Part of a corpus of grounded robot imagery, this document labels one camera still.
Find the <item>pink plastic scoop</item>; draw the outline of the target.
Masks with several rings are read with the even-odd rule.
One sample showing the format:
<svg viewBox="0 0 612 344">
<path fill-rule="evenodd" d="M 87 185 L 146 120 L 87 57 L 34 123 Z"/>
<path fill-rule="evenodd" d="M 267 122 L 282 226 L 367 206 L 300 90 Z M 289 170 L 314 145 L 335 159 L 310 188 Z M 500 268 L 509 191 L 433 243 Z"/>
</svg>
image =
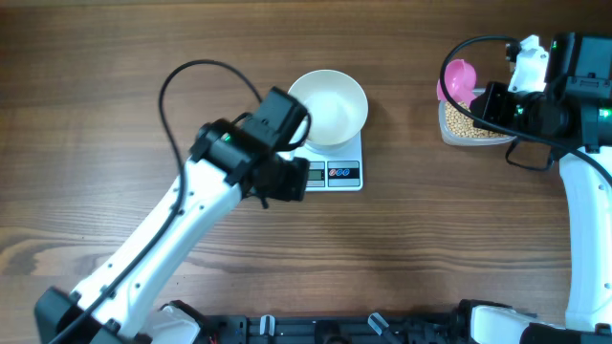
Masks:
<svg viewBox="0 0 612 344">
<path fill-rule="evenodd" d="M 457 103 L 463 102 L 470 106 L 476 99 L 474 88 L 477 75 L 473 66 L 464 59 L 455 59 L 449 62 L 445 69 L 444 81 L 448 94 Z"/>
</svg>

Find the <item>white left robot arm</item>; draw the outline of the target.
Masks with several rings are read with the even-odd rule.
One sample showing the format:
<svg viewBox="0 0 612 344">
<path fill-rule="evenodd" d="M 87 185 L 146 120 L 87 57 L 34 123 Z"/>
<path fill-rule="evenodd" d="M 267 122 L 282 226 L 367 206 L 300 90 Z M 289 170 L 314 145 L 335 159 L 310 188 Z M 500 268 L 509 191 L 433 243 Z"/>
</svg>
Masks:
<svg viewBox="0 0 612 344">
<path fill-rule="evenodd" d="M 294 97 L 273 87 L 254 113 L 206 123 L 179 163 L 167 193 L 125 243 L 70 292 L 51 287 L 34 306 L 44 343 L 128 343 L 197 242 L 245 198 L 301 201 L 309 163 L 286 160 L 309 118 Z"/>
</svg>

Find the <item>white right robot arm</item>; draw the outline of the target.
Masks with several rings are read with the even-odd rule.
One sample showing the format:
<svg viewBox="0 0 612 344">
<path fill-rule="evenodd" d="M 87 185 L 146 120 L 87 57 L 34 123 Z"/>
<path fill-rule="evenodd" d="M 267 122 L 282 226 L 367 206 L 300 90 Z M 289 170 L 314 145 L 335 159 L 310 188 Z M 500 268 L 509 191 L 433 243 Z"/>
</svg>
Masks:
<svg viewBox="0 0 612 344">
<path fill-rule="evenodd" d="M 565 324 L 502 306 L 470 312 L 477 343 L 608 343 L 611 340 L 611 40 L 558 33 L 508 44 L 508 84 L 492 82 L 470 104 L 480 127 L 503 127 L 558 142 L 550 152 L 570 220 L 571 287 Z"/>
</svg>

